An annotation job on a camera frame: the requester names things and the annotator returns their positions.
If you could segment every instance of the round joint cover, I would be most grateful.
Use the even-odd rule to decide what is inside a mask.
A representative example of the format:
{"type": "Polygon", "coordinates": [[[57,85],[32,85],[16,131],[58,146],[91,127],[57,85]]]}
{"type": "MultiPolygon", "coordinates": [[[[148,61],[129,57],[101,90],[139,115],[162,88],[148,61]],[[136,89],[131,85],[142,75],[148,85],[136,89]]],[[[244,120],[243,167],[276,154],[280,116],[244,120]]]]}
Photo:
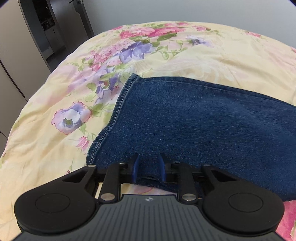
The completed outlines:
{"type": "Polygon", "coordinates": [[[47,235],[70,231],[83,225],[94,213],[94,198],[79,183],[43,185],[21,195],[15,216],[26,232],[47,235]]]}
{"type": "Polygon", "coordinates": [[[276,194],[247,181],[221,183],[205,196],[202,208],[217,226],[251,235],[274,231],[284,214],[276,194]]]}

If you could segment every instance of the floor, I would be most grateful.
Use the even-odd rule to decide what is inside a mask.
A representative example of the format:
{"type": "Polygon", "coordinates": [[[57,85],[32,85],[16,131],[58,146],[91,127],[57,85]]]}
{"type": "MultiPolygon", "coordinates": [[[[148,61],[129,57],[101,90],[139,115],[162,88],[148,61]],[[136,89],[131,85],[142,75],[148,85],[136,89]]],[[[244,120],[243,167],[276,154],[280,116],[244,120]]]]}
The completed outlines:
{"type": "Polygon", "coordinates": [[[56,67],[68,56],[68,51],[65,47],[59,49],[57,52],[49,56],[46,61],[53,72],[56,67]]]}

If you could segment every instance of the floral bedsheet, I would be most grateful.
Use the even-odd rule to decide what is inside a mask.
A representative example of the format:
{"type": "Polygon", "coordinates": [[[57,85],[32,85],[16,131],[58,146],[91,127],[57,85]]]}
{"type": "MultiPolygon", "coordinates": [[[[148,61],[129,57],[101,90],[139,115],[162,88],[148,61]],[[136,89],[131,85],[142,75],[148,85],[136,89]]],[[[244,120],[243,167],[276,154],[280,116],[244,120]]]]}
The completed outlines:
{"type": "MultiPolygon", "coordinates": [[[[0,158],[0,240],[20,232],[13,213],[19,195],[86,164],[89,146],[132,73],[199,79],[296,105],[296,49],[260,34],[182,21],[101,33],[57,67],[13,125],[0,158]]],[[[122,191],[166,193],[132,184],[123,184],[122,191]]],[[[285,208],[277,232],[296,241],[296,201],[285,208]]]]}

